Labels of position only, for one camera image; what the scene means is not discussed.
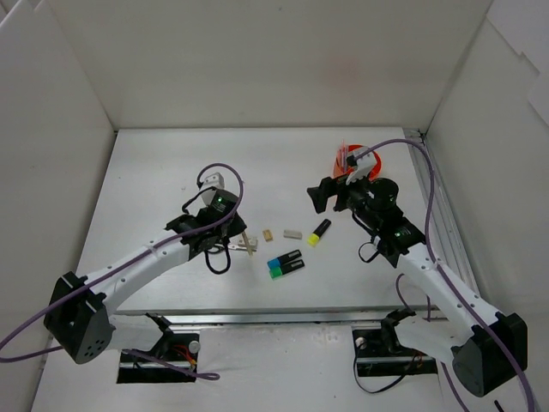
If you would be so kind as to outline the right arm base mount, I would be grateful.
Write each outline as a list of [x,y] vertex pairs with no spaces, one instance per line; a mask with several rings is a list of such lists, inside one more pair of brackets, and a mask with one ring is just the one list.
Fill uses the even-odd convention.
[[353,368],[359,378],[437,375],[437,362],[417,349],[402,346],[392,329],[411,315],[416,312],[397,309],[381,321],[352,327]]

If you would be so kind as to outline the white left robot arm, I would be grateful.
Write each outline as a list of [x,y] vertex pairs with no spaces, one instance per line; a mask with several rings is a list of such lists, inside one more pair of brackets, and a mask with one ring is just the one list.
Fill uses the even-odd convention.
[[136,252],[87,276],[69,272],[58,278],[44,325],[72,360],[81,365],[106,350],[134,349],[150,359],[171,351],[167,323],[153,315],[123,316],[118,308],[152,280],[227,243],[246,228],[236,208],[239,198],[216,189],[196,215],[167,223],[161,235]]

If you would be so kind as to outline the yellow slim highlighter pen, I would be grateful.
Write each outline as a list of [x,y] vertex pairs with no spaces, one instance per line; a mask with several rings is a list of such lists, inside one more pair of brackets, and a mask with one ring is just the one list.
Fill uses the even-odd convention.
[[241,233],[241,237],[242,237],[242,241],[243,241],[245,250],[247,251],[248,255],[250,257],[252,257],[253,256],[253,249],[251,247],[250,240],[249,240],[249,237],[248,237],[246,231],[243,231]]

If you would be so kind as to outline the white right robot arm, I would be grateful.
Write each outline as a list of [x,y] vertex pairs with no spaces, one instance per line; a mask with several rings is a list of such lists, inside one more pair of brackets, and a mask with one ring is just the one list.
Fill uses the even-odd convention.
[[462,386],[483,397],[499,386],[525,377],[528,327],[515,313],[505,315],[482,300],[430,249],[425,235],[397,206],[399,187],[391,179],[324,178],[307,191],[322,213],[335,199],[336,211],[350,210],[370,236],[377,255],[420,288],[446,317],[446,332],[412,309],[395,310],[381,323],[382,348],[398,354],[415,349],[451,366]]

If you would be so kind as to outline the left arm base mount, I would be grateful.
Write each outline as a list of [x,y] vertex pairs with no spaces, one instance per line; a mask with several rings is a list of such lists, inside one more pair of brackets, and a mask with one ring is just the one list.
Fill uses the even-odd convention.
[[[173,330],[164,317],[147,315],[162,331],[160,341],[147,354],[185,370],[197,372],[200,335],[196,330]],[[121,354],[118,384],[190,384],[196,378],[161,364],[129,354]]]

